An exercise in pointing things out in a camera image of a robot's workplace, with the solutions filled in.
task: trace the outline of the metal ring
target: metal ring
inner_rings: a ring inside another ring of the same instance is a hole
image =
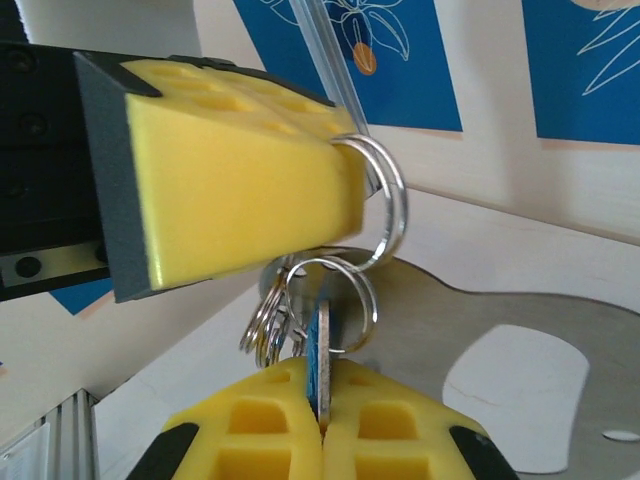
[[[297,327],[297,333],[303,338],[307,338],[307,333],[305,331],[304,325],[300,323],[298,318],[296,317],[293,307],[291,306],[291,296],[289,294],[289,284],[291,280],[295,277],[295,273],[298,269],[304,267],[305,265],[309,265],[311,263],[320,263],[322,265],[331,267],[349,279],[352,285],[355,287],[358,297],[360,298],[360,302],[362,304],[363,310],[363,321],[362,321],[362,333],[360,338],[354,343],[347,345],[344,348],[331,348],[329,351],[331,353],[344,354],[351,353],[362,347],[365,343],[369,341],[371,337],[371,333],[373,332],[373,327],[378,322],[378,301],[375,294],[375,290],[371,281],[363,275],[361,272],[357,272],[353,270],[353,265],[346,260],[343,260],[339,257],[315,257],[310,258],[308,260],[303,260],[301,262],[296,263],[289,270],[286,280],[285,280],[285,305],[289,311],[289,316],[293,320],[294,324]]]
[[[376,140],[366,135],[352,133],[338,136],[332,139],[331,143],[351,147],[360,152],[375,171],[384,193],[387,215],[382,238],[369,260],[352,266],[354,271],[363,272],[392,258],[400,247],[409,217],[407,188],[391,153]]]
[[[274,325],[278,317],[278,307],[280,306],[285,289],[284,271],[280,271],[276,280],[256,310],[240,340],[240,350],[250,353],[255,349],[256,365],[264,368],[278,360],[282,350],[282,342],[275,342],[273,333],[279,326]]]

